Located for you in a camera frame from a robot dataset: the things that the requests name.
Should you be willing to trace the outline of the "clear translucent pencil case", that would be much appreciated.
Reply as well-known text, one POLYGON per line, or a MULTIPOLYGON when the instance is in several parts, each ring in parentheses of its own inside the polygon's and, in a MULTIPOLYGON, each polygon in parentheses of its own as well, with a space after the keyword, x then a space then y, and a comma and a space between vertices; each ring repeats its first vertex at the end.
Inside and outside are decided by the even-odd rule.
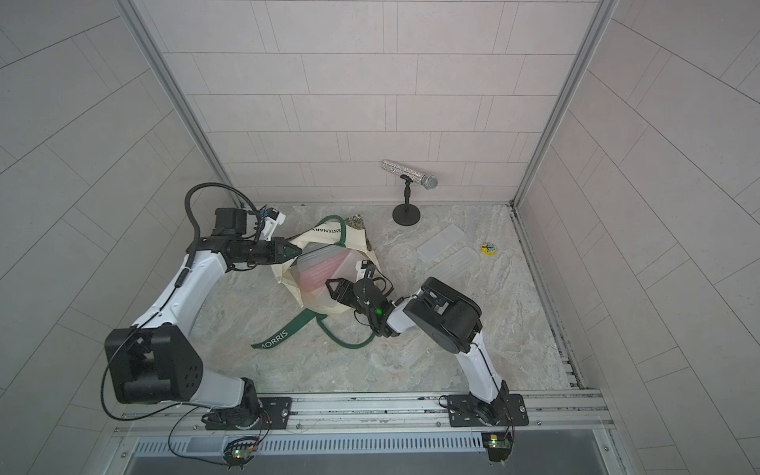
POLYGON ((423 262, 433 262, 464 236, 464 231, 456 225, 449 225, 417 248, 423 262))

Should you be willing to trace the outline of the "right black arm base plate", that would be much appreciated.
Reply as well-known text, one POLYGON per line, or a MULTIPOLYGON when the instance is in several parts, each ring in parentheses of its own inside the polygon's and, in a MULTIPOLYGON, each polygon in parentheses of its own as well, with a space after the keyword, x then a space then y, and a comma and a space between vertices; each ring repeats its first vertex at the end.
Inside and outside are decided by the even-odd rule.
POLYGON ((454 428, 526 427, 530 424, 524 398, 520 394, 498 396, 492 403, 467 395, 445 395, 439 405, 448 413, 454 428))

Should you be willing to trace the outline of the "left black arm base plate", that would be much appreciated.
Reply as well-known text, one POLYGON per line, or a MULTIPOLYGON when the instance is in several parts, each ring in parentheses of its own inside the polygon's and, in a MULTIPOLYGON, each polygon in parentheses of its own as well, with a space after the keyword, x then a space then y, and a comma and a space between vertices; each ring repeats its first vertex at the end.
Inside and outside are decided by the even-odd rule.
POLYGON ((278 431, 287 428, 292 403, 290 397, 243 401, 235 408, 211 410, 201 421, 207 431, 278 431))

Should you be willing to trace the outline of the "pink translucent pencil case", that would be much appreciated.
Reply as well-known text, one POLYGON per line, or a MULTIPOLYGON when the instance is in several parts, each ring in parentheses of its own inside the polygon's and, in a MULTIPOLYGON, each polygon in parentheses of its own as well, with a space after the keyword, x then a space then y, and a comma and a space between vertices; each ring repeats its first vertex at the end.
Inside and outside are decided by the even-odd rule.
POLYGON ((358 261, 362 261, 362 256, 353 249, 310 243, 306 255, 297 259, 294 278, 304 292, 325 291, 325 282, 331 278, 345 278, 354 282, 358 261))

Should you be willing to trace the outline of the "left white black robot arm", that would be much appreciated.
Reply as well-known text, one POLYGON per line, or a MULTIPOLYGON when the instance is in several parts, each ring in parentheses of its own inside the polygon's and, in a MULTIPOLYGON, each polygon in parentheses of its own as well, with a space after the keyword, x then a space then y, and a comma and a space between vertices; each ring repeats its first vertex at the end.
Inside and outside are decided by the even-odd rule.
POLYGON ((188 340, 200 308, 218 280, 233 271, 285 263, 301 253, 274 233, 283 213, 266 208, 257 213, 256 230, 247 233, 251 212, 221 208, 208 237, 196 233, 182 265, 160 298, 126 329, 105 340, 108 369, 122 404, 185 403, 208 409, 209 431, 249 429, 259 424, 263 409, 255 384, 207 370, 188 340))

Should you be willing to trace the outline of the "ribbed clear pencil case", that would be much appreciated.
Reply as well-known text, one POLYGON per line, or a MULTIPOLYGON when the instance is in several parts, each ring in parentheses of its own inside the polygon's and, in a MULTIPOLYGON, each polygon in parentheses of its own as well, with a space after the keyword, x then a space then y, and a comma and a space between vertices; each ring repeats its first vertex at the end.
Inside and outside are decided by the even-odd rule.
POLYGON ((439 280, 449 282, 461 277, 469 271, 479 261, 478 253, 470 247, 459 249, 454 255, 447 257, 441 263, 439 269, 439 280))

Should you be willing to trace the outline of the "cream canvas tote bag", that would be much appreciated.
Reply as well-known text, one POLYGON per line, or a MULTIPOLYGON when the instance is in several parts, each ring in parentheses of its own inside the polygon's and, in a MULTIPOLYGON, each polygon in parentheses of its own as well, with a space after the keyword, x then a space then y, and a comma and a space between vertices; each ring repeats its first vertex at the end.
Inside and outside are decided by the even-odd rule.
POLYGON ((280 331, 252 347, 272 350, 312 321, 343 348, 359 350, 370 344, 374 336, 351 344, 338 338, 325 324, 329 316, 350 310, 350 306, 334 299, 331 292, 336 291, 343 280, 354 283, 364 261, 376 261, 376 255, 368 247, 364 229, 352 227, 349 221, 338 215, 330 215, 316 227, 289 239, 288 243, 302 249, 302 255, 273 265, 272 271, 275 280, 286 287, 302 311, 280 331))

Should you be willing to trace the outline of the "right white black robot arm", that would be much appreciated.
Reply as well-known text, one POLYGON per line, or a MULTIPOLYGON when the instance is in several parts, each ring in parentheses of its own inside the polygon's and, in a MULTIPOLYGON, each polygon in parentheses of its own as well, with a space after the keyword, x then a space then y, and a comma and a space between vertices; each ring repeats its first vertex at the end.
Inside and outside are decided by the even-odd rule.
POLYGON ((428 278, 411 297, 397 302, 389 300, 369 275, 355 282, 329 279, 326 287, 332 300, 366 317, 374 336, 396 338, 418 328, 456 356, 469 392, 445 398, 443 407, 451 415, 469 424, 512 425, 509 387, 488 356, 482 334, 482 310, 472 299, 435 277, 428 278))

